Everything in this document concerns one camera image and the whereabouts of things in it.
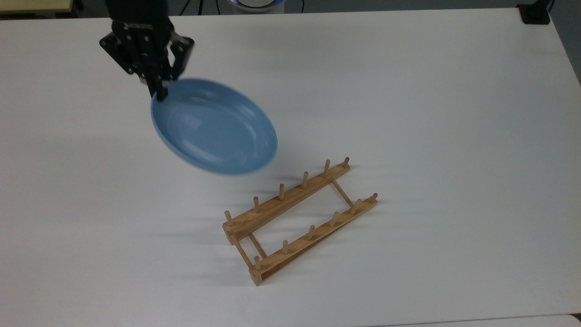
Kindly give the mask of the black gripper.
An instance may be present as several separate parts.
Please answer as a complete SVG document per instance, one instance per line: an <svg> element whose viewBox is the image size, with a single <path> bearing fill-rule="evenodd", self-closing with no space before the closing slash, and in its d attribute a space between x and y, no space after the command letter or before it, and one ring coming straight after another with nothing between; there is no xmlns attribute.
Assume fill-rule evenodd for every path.
<svg viewBox="0 0 581 327"><path fill-rule="evenodd" d="M112 22L113 34L100 40L102 48L128 74L136 74L148 87L152 99L162 102L167 86L185 71L195 41L185 36L171 36L170 20L153 23ZM169 64L167 46L174 62Z"/></svg>

